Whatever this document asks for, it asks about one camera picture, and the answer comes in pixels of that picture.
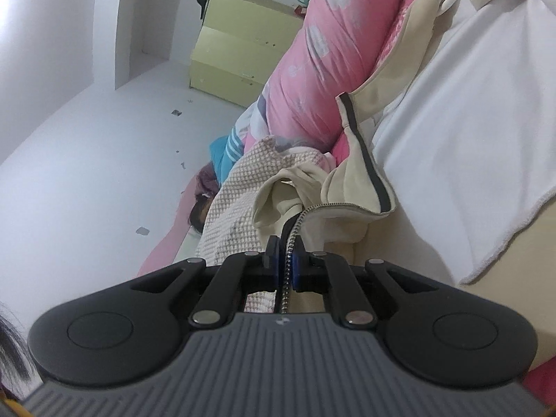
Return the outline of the pale yellow wardrobe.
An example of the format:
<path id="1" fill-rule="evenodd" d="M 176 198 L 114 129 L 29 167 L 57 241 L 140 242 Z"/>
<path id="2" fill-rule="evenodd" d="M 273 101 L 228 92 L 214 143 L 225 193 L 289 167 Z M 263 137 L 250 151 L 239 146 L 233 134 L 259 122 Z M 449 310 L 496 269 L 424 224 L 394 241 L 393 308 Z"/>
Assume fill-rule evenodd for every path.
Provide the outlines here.
<path id="1" fill-rule="evenodd" d="M 189 86 L 250 106 L 302 25 L 294 9 L 272 0 L 207 0 Z"/>

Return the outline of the pink headboard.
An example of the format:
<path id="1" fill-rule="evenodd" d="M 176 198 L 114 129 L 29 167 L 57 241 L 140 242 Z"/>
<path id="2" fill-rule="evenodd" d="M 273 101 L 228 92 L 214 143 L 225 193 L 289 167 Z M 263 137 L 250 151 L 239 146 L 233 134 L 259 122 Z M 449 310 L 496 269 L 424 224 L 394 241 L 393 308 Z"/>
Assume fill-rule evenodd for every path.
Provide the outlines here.
<path id="1" fill-rule="evenodd" d="M 208 162 L 188 182 L 176 210 L 172 227 L 141 265 L 138 276 L 152 273 L 183 259 L 193 252 L 200 235 L 190 223 L 190 214 L 197 197 L 219 189 L 213 164 Z"/>

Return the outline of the pink floral rolled duvet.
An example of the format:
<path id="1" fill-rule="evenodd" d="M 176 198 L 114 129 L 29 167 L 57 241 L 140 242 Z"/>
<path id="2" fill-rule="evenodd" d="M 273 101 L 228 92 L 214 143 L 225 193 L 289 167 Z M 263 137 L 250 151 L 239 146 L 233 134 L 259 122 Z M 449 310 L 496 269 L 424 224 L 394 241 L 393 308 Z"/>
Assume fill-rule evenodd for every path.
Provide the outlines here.
<path id="1" fill-rule="evenodd" d="M 267 136 L 343 161 L 337 97 L 374 70 L 402 0 L 310 0 L 303 26 L 247 110 L 245 149 Z"/>

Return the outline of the beige white houndstooth blanket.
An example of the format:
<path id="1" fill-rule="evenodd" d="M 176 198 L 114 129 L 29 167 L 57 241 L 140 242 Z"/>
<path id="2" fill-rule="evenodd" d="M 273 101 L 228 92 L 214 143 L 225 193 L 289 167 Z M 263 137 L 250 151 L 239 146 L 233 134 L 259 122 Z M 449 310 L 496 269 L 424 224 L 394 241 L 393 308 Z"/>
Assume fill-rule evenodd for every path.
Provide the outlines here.
<path id="1" fill-rule="evenodd" d="M 336 167 L 332 154 L 257 142 L 231 169 L 211 203 L 196 254 L 210 267 L 244 251 L 263 251 L 290 219 L 321 204 L 322 185 Z"/>

